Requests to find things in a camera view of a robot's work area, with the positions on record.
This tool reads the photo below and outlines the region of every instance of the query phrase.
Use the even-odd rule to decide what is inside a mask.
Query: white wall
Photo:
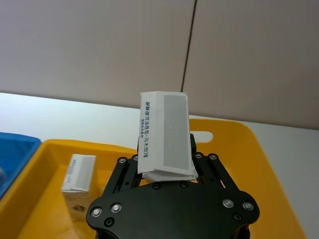
[[[180,91],[194,0],[2,0],[0,92],[138,107]]]
[[[318,1],[197,1],[191,113],[319,128],[318,89]]]

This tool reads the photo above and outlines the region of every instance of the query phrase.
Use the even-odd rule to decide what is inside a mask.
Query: yellow tray
[[[217,153],[238,187],[251,194],[260,218],[250,227],[253,239],[305,239],[289,202],[253,133],[244,125],[221,120],[191,119],[192,131],[209,131],[210,143],[197,150]],[[91,238],[85,222],[72,223],[60,193],[71,155],[97,156],[101,191],[120,156],[136,150],[75,140],[48,140],[24,168],[0,201],[0,236],[4,239]]]

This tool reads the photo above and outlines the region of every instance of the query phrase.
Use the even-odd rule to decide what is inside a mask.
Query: white box
[[[154,181],[194,180],[187,95],[141,93],[138,173]]]
[[[100,194],[94,155],[72,155],[61,191],[72,220],[85,221],[90,203]]]

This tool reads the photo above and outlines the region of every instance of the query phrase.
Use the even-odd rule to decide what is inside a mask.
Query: white table
[[[0,93],[0,131],[41,141],[76,139],[136,148],[139,118],[139,109]],[[319,238],[319,130],[242,123],[257,136],[307,237]]]

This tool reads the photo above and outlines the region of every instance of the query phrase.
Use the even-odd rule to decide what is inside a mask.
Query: blue bin
[[[40,145],[38,138],[0,132],[0,199]]]

